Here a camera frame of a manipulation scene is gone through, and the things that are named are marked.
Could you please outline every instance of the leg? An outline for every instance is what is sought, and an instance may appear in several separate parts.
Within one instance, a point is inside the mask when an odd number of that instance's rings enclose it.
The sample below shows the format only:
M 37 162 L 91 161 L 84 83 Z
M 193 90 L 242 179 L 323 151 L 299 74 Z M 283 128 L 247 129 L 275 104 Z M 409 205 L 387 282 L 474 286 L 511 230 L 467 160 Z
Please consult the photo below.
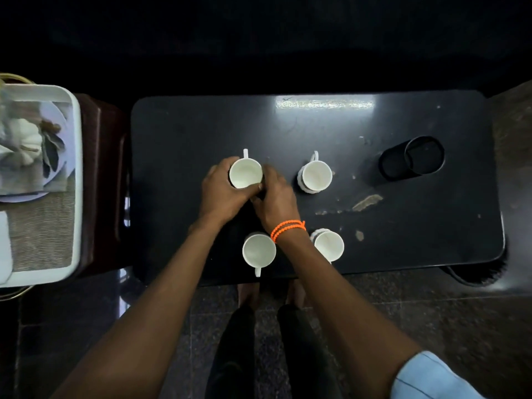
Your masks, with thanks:
M 287 304 L 277 313 L 292 397 L 341 399 L 342 393 L 318 337 L 298 308 L 303 300 L 304 290 L 299 280 L 295 284 L 291 282 Z
M 253 398 L 255 382 L 255 308 L 259 284 L 238 286 L 239 308 L 231 316 L 216 350 L 206 399 Z

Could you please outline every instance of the dark floor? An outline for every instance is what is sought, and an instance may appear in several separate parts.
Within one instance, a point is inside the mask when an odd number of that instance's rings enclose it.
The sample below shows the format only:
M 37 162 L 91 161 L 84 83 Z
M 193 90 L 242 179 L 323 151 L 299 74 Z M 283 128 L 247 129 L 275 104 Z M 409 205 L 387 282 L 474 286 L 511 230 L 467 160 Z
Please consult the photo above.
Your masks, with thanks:
M 532 392 L 532 82 L 492 98 L 508 271 L 488 287 L 459 284 L 438 268 L 348 276 L 369 301 L 490 398 Z M 48 398 L 127 308 L 120 275 L 40 286 L 0 303 L 0 399 Z M 126 301 L 131 296 L 122 294 Z M 256 315 L 256 397 L 290 397 L 276 309 L 267 288 Z M 203 397 L 216 345 L 237 307 L 231 286 L 198 289 L 161 397 Z M 313 328 L 320 325 L 306 309 Z M 334 357 L 342 389 L 345 376 Z

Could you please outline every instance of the shirt sleeve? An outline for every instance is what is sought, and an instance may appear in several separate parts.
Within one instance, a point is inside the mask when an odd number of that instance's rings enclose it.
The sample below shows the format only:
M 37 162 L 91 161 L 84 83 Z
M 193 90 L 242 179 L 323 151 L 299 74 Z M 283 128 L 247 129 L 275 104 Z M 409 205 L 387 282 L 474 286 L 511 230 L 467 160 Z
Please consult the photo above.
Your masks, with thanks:
M 412 357 L 399 371 L 390 399 L 483 399 L 434 353 Z

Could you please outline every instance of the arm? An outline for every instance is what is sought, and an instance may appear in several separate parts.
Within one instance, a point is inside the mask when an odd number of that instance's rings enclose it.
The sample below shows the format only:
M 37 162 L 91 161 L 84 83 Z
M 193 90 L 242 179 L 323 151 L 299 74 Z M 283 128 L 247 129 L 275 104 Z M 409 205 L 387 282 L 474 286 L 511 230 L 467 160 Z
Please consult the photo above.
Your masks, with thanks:
M 203 180 L 199 219 L 142 297 L 87 353 L 53 398 L 156 398 L 176 349 L 207 254 L 222 226 L 261 185 L 235 189 L 229 168 L 213 166 Z
M 263 227 L 271 232 L 286 220 L 300 220 L 295 194 L 282 175 L 264 168 L 267 193 L 253 198 Z M 291 261 L 323 331 L 361 397 L 388 398 L 401 367 L 421 347 L 367 302 L 316 250 L 303 229 L 283 232 L 278 246 Z

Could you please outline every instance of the orange wristband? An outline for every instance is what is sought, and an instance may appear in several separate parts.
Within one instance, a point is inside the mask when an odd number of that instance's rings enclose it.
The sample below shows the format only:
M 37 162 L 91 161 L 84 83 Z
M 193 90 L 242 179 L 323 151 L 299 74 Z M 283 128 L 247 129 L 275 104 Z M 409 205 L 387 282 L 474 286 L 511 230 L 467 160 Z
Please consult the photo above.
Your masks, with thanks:
M 286 224 L 291 224 L 291 223 L 296 223 L 295 225 L 292 225 L 292 226 L 288 226 L 288 227 L 283 227 L 285 226 Z M 300 220 L 289 220 L 289 221 L 283 221 L 281 224 L 279 224 L 278 226 L 276 226 L 273 231 L 271 231 L 271 234 L 270 234 L 270 238 L 275 242 L 277 240 L 277 238 L 279 237 L 279 235 L 281 235 L 281 233 L 283 233 L 284 231 L 286 230 L 289 230 L 289 229 L 292 229 L 292 228 L 303 228 L 305 231 L 306 231 L 306 228 L 305 228 L 305 222 L 304 221 L 300 221 Z

